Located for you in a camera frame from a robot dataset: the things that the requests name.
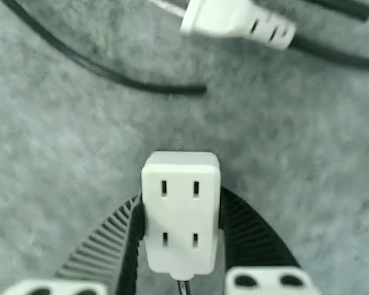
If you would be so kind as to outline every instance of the plug socket hole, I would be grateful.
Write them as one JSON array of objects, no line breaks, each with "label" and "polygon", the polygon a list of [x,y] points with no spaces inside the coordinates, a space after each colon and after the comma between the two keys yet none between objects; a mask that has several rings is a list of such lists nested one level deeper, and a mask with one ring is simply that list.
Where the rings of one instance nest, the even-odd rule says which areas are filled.
[{"label": "plug socket hole", "polygon": [[257,286],[257,282],[254,278],[252,278],[249,275],[238,275],[235,278],[235,285],[240,287],[252,288]]},{"label": "plug socket hole", "polygon": [[291,287],[303,286],[302,280],[294,275],[284,275],[283,277],[280,278],[280,282],[284,286],[291,286]]},{"label": "plug socket hole", "polygon": [[164,247],[168,246],[168,232],[163,232],[162,233],[162,245]]},{"label": "plug socket hole", "polygon": [[199,181],[194,182],[194,198],[199,197]]},{"label": "plug socket hole", "polygon": [[167,196],[167,181],[166,180],[161,181],[161,196],[163,197]]},{"label": "plug socket hole", "polygon": [[198,234],[193,234],[192,235],[192,246],[194,248],[198,247]]}]

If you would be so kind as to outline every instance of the plug prong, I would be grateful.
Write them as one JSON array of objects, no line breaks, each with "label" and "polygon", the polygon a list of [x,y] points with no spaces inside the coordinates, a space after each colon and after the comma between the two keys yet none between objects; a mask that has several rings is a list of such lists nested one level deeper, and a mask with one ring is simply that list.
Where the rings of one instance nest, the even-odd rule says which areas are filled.
[{"label": "plug prong", "polygon": [[150,3],[160,7],[162,10],[168,12],[169,14],[176,15],[177,17],[183,18],[185,17],[186,10],[172,4],[171,2],[165,0],[147,0]]}]

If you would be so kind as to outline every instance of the black cable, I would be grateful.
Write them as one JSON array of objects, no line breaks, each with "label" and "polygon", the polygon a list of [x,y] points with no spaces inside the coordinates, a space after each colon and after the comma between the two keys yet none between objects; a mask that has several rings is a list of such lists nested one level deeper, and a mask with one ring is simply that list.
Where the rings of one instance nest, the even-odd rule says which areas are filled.
[{"label": "black cable", "polygon": [[369,71],[369,58],[359,57],[357,55],[333,49],[327,45],[322,45],[309,40],[304,36],[295,35],[290,44],[290,48],[336,63],[337,65]]},{"label": "black cable", "polygon": [[148,82],[141,82],[123,74],[117,73],[101,64],[98,64],[84,55],[68,47],[57,39],[51,32],[45,29],[36,19],[34,19],[16,0],[1,0],[14,14],[26,23],[35,33],[40,35],[49,45],[73,60],[79,66],[90,72],[113,81],[115,83],[146,92],[162,94],[182,94],[182,95],[202,95],[207,91],[205,85],[161,85]]},{"label": "black cable", "polygon": [[361,21],[369,19],[369,5],[356,0],[305,0]]}]

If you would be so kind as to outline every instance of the black ribbed base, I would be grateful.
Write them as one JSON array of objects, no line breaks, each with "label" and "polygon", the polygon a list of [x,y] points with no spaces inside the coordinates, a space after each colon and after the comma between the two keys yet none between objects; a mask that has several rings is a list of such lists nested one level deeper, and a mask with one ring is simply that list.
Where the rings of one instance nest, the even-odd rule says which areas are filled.
[{"label": "black ribbed base", "polygon": [[297,266],[272,227],[242,198],[221,188],[220,227],[224,230],[226,270],[234,266]]}]

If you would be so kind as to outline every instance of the white plastic casing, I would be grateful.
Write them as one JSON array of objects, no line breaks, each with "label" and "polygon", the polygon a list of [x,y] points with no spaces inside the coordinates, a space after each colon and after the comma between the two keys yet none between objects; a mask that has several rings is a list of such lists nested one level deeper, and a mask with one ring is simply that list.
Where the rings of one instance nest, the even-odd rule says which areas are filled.
[{"label": "white plastic casing", "polygon": [[181,281],[213,272],[220,208],[217,157],[153,153],[142,169],[142,198],[150,269]]},{"label": "white plastic casing", "polygon": [[3,295],[78,295],[82,292],[90,295],[108,295],[106,286],[101,283],[71,280],[25,280],[9,288]]},{"label": "white plastic casing", "polygon": [[[298,279],[302,285],[283,283],[284,277]],[[250,277],[255,286],[238,285],[239,277]],[[226,274],[224,295],[321,295],[309,276],[297,267],[234,267]]]},{"label": "white plastic casing", "polygon": [[244,37],[286,49],[295,34],[293,22],[251,0],[191,0],[181,25],[183,34]]}]

